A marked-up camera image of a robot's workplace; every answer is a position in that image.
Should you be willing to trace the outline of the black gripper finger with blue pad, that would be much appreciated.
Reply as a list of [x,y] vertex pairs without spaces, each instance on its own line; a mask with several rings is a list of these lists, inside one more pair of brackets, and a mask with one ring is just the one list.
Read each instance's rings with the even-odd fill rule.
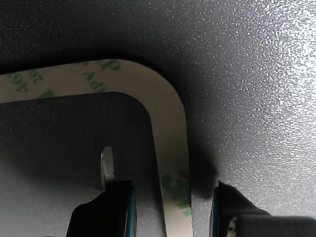
[[219,182],[214,189],[210,235],[225,237],[230,221],[240,215],[269,215],[255,206],[234,186]]

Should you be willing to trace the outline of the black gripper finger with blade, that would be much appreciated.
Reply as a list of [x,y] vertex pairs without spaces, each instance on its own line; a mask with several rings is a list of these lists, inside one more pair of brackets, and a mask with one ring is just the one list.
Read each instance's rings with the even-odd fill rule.
[[103,191],[98,197],[74,209],[66,236],[135,237],[135,190],[130,180],[116,180],[110,146],[101,153],[101,184]]

